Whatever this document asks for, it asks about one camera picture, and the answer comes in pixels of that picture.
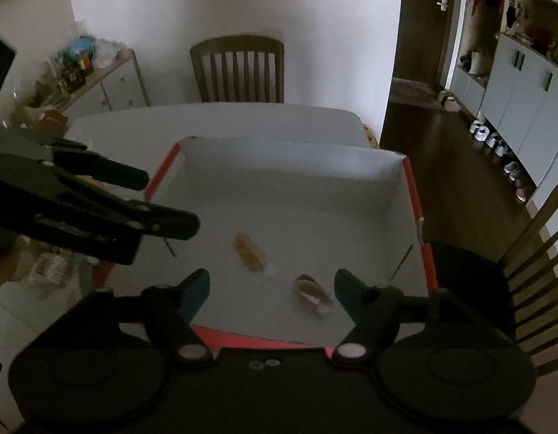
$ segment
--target white table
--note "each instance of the white table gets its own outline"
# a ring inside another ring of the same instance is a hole
[[[144,169],[152,177],[174,143],[191,135],[264,136],[370,146],[359,117],[351,112],[263,103],[209,103],[108,112],[75,121],[66,137],[85,143],[110,159]],[[67,306],[50,301],[29,303],[26,293],[8,298],[9,293],[20,293],[23,289],[17,284],[7,286],[2,292],[6,301],[0,301],[0,361],[4,364],[0,374],[0,418],[14,427],[22,418],[8,389],[9,365],[46,329],[45,322],[60,317]],[[20,305],[25,306],[24,310],[12,308]]]
[[[174,143],[191,135],[370,147],[361,120],[351,112],[270,103],[205,103],[107,112],[75,121],[66,137],[152,176]]]

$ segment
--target food item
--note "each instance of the food item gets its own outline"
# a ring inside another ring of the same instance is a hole
[[[326,316],[333,305],[333,300],[319,283],[307,274],[301,274],[295,281],[297,285],[297,296],[303,307]]]
[[[235,251],[239,253],[241,261],[251,271],[262,271],[267,265],[265,254],[254,244],[247,235],[237,234],[233,242]]]

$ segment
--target chair backrest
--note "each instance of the chair backrest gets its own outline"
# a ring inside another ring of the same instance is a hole
[[[542,359],[541,353],[558,345],[558,185],[500,264],[514,301],[516,342]],[[537,367],[539,375],[558,370],[556,352]]]
[[[274,63],[270,62],[271,57],[274,59]],[[274,92],[274,102],[283,103],[284,58],[283,43],[270,37],[248,34],[208,39],[190,49],[194,75],[199,84],[201,101],[204,103],[210,101],[251,102],[252,100],[269,103],[272,92]],[[206,61],[209,62],[210,77],[205,75]],[[271,69],[275,75],[274,89],[271,87]]]

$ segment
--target doormat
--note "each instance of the doormat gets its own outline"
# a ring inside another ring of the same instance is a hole
[[[409,104],[443,110],[437,101],[438,91],[431,85],[411,80],[394,78],[391,82],[390,103]]]

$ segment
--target white box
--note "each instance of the white box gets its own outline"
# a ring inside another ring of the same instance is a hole
[[[189,137],[171,151],[150,193],[155,189],[154,203],[196,213],[201,228],[190,241],[170,241],[176,258],[162,239],[144,238],[134,264],[115,266],[107,285],[116,295],[138,295],[205,268],[211,294],[193,321],[199,326],[333,346],[353,323],[337,302],[324,318],[305,310],[296,296],[299,275],[311,275],[332,294],[340,268],[368,285],[392,281],[408,295],[428,295],[435,285],[433,265],[424,265],[418,241],[420,207],[403,155]],[[272,266],[249,271],[233,248],[238,233],[251,237]]]

